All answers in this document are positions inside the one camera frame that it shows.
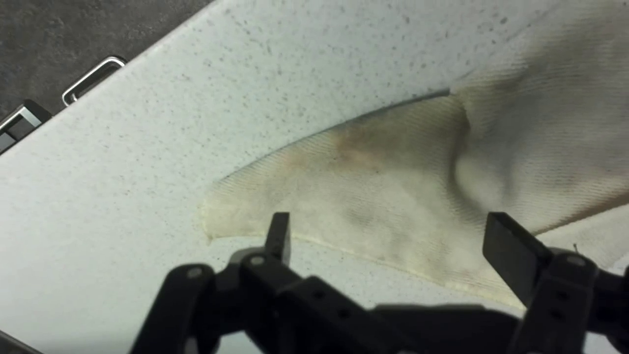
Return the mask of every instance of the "white countertop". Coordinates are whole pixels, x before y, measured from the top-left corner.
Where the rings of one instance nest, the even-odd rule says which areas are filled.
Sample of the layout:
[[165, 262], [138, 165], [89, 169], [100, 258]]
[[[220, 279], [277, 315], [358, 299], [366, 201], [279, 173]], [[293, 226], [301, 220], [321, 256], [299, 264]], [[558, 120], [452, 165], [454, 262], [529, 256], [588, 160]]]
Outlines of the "white countertop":
[[[210, 4], [0, 158], [0, 329], [43, 352], [126, 352], [173, 266], [220, 270], [250, 246], [203, 236], [212, 181], [446, 89], [554, 4]], [[303, 242], [293, 262], [366, 305], [446, 299], [407, 274]], [[374, 274], [381, 283], [366, 281]]]

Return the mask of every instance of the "speckled surface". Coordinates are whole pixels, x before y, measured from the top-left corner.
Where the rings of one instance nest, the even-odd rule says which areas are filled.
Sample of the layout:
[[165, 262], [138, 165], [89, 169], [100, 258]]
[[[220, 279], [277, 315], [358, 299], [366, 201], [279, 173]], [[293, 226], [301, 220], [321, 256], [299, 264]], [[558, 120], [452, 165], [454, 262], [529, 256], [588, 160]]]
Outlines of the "speckled surface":
[[[220, 268], [236, 248], [203, 236], [212, 181], [448, 87], [554, 4], [210, 4], [0, 158], [0, 329], [43, 352], [126, 352], [169, 268]], [[366, 303], [450, 299], [330, 250], [299, 252], [301, 272]]]

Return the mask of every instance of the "black mount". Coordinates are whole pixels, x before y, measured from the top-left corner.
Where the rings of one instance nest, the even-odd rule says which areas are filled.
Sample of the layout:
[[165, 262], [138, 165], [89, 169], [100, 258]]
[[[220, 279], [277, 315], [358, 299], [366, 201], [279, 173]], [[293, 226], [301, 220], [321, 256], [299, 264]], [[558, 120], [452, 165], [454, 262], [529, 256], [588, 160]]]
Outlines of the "black mount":
[[578, 354], [588, 331], [629, 354], [627, 274], [549, 250], [507, 215], [488, 217], [484, 256], [527, 307], [523, 319], [480, 305], [364, 309], [291, 272], [289, 242], [289, 215], [277, 213], [264, 248], [236, 252], [220, 274], [173, 270], [132, 354], [210, 354], [242, 331], [267, 354]]

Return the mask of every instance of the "beige fabric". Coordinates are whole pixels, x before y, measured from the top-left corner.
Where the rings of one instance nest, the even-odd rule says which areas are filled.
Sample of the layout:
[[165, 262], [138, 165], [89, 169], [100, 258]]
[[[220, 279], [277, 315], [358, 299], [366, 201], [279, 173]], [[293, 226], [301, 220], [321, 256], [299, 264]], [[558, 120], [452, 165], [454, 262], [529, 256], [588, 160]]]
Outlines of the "beige fabric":
[[293, 234], [515, 305], [482, 258], [488, 211], [611, 266], [629, 252], [629, 10], [564, 2], [450, 97], [399, 104], [216, 183], [210, 238]]

